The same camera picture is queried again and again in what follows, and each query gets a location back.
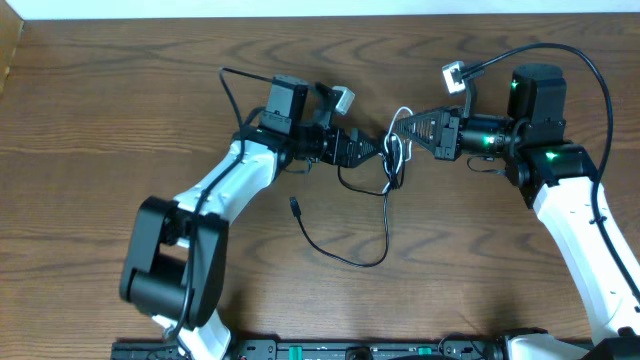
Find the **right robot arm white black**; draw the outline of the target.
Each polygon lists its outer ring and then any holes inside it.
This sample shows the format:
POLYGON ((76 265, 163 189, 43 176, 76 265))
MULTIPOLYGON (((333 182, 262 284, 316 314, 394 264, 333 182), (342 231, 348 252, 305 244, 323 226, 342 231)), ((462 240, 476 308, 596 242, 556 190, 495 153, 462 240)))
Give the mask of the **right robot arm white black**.
POLYGON ((461 154, 501 158, 504 176, 553 237, 587 313, 592 348, 545 330, 515 330, 477 347, 483 359, 636 359, 639 356, 639 263, 619 230, 587 151, 564 137, 567 85, 553 65, 525 64, 512 73, 507 115, 476 115, 471 79, 454 62, 447 86, 467 96, 397 121, 395 132, 439 160, 461 154))

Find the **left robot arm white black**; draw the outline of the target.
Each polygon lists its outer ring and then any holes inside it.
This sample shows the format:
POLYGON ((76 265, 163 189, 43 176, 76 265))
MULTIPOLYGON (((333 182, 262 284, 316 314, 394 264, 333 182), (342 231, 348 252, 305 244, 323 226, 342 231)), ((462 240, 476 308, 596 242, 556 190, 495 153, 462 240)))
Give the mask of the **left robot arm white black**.
POLYGON ((294 160, 354 168, 379 152, 367 135, 332 123, 348 112, 350 89, 287 75, 268 82, 266 105, 239 119, 223 160, 172 199, 147 198, 135 218, 120 296, 192 359, 221 359, 231 343, 216 307, 229 228, 251 199, 294 160))

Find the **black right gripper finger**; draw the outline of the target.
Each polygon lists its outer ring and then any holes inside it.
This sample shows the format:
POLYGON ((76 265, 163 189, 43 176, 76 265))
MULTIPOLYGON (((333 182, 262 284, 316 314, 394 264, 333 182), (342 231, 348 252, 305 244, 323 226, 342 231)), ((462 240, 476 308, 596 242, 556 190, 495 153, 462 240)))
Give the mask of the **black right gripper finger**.
POLYGON ((436 154, 437 134, 433 130, 418 131, 401 129, 397 134, 406 141, 406 147, 409 152, 413 151, 413 146, 417 145, 431 154, 436 154))
POLYGON ((442 127, 443 109, 414 112, 400 107, 394 115, 394 131, 398 134, 435 134, 442 127))

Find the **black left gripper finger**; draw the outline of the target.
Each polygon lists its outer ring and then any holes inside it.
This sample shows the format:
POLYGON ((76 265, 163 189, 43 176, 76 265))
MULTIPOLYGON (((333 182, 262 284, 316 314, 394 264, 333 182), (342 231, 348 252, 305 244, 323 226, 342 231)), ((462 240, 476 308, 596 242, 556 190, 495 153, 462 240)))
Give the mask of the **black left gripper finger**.
POLYGON ((379 141, 360 129, 353 128, 350 133, 352 154, 354 156, 375 156, 380 153, 379 141))
POLYGON ((369 159, 375 156, 378 156, 379 154, 380 152, 376 149, 369 152, 362 152, 362 151, 354 152, 350 157, 349 167, 356 168, 361 164, 363 164, 364 162, 368 161, 369 159))

